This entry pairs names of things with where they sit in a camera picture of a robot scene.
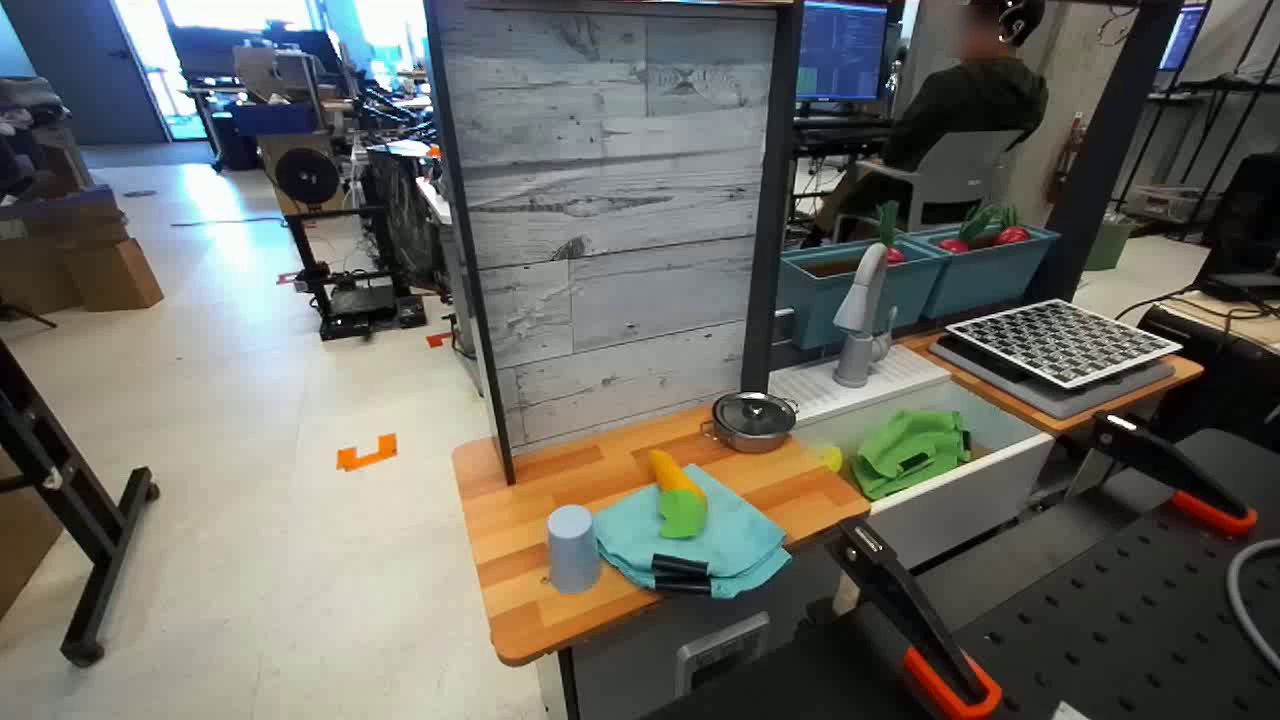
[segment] chair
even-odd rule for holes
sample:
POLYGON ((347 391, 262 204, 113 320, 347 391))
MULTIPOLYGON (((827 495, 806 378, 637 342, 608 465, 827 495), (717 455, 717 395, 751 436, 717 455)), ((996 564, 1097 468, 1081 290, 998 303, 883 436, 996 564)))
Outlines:
POLYGON ((859 159, 863 175, 893 175, 910 188, 907 227, 918 227, 923 204, 980 204, 998 173, 1011 130, 947 130, 915 173, 859 159))

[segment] orange clamp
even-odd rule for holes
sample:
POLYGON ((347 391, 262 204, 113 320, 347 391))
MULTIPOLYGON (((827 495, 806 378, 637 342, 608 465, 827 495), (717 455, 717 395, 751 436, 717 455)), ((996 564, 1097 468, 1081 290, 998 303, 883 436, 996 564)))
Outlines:
POLYGON ((1246 516, 1227 516, 1227 513, 1202 503, 1202 499, 1191 495, 1191 491, 1172 491, 1172 495, 1169 495, 1169 509, 1172 509, 1177 516, 1182 516, 1186 525, 1199 525, 1199 529, 1208 529, 1208 531, 1217 531, 1217 535, 1246 535, 1246 531, 1255 529, 1255 513, 1246 513, 1246 516))
POLYGON ((903 681, 926 704, 930 715, 985 720, 985 715, 998 712, 1002 688, 972 654, 963 654, 963 658, 968 658, 972 675, 985 684, 985 699, 977 699, 977 704, 957 695, 957 688, 945 675, 936 675, 936 668, 923 658, 923 652, 915 652, 915 647, 903 652, 903 681))
POLYGON ((354 471, 354 468, 368 468, 368 465, 382 465, 391 455, 398 455, 396 432, 380 436, 377 450, 368 450, 368 455, 361 455, 354 448, 338 448, 335 450, 335 468, 354 471))

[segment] person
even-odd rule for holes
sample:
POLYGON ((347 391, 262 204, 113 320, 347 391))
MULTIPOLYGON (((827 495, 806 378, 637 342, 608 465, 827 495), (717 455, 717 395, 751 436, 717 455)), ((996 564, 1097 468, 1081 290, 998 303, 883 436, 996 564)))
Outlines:
MULTIPOLYGON (((1045 75, 1014 48, 1041 29, 1045 0, 968 0, 958 29, 958 65, 930 72, 910 109, 896 119, 883 165, 915 167, 947 130, 1020 126, 1027 141, 1045 115, 1045 75)), ((839 214, 873 214, 874 204, 907 209, 907 185, 846 173, 812 214, 812 234, 834 234, 839 214)))

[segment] headphones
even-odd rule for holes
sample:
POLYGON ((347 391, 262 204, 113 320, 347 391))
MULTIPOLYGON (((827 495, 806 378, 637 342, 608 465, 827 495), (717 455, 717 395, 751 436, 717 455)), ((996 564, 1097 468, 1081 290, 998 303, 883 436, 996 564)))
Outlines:
POLYGON ((996 15, 998 44, 1011 44, 1027 29, 1027 0, 1002 0, 1002 11, 996 15))

